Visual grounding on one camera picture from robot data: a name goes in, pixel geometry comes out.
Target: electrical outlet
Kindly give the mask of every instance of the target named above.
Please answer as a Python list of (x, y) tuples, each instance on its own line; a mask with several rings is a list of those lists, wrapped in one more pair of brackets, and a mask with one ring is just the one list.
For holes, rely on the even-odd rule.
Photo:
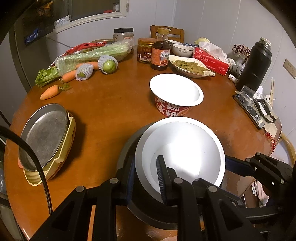
[(295, 79), (296, 77), (296, 69), (295, 67), (290, 63), (289, 60), (285, 60), (284, 62), (284, 68), (292, 75), (292, 77)]

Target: black bottle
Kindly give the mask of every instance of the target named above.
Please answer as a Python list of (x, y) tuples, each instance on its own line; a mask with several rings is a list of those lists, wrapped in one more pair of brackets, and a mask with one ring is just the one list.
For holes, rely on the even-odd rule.
[(271, 43), (265, 38), (261, 38), (252, 47), (249, 60), (235, 84), (238, 91), (241, 91), (244, 85), (257, 91), (271, 64), (270, 49)]

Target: screw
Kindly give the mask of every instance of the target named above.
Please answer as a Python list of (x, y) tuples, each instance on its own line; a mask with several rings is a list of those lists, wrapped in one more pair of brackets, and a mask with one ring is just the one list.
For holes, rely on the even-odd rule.
[(217, 191), (217, 188), (215, 186), (209, 186), (208, 189), (209, 189), (210, 192), (216, 192)]
[(180, 183), (183, 182), (183, 180), (182, 180), (182, 178), (176, 177), (176, 178), (174, 179), (174, 182), (180, 184)]
[(109, 180), (109, 182), (112, 183), (112, 184), (115, 184), (115, 183), (118, 183), (118, 179), (116, 177), (114, 177), (114, 178), (111, 178)]
[(75, 188), (76, 192), (82, 192), (84, 190), (84, 186), (78, 186)]

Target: plate of food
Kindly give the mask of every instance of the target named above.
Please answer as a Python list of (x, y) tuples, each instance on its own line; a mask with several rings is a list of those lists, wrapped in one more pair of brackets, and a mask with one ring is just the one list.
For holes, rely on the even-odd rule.
[(186, 58), (170, 55), (169, 61), (178, 72), (192, 78), (215, 76), (216, 74), (208, 69), (202, 62), (195, 58)]

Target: brown tabletop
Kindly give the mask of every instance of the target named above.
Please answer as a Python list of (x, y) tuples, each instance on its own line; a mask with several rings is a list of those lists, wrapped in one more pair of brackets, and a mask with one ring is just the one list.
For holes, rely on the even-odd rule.
[[(11, 130), (20, 135), (30, 116), (41, 106), (59, 103), (76, 120), (76, 135), (65, 164), (48, 182), (53, 209), (79, 185), (87, 188), (114, 177), (118, 156), (125, 142), (141, 127), (164, 118), (149, 88), (150, 79), (162, 73), (177, 73), (172, 66), (156, 71), (137, 62), (130, 54), (119, 63), (114, 74), (96, 71), (86, 81), (72, 81), (72, 89), (49, 100), (39, 99), (36, 86), (14, 114)], [(192, 79), (204, 92), (204, 100), (185, 116), (201, 121), (217, 135), (226, 155), (244, 160), (255, 152), (269, 154), (271, 144), (263, 130), (258, 131), (249, 117), (233, 100), (236, 89), (226, 77)], [(31, 186), (18, 167), (18, 147), (7, 141), (4, 172), (11, 208), (26, 237), (31, 236), (48, 218), (42, 185)], [(226, 171), (227, 190), (241, 195), (253, 178)], [(159, 230), (138, 220), (126, 207), (117, 208), (118, 240), (162, 240), (176, 231)]]

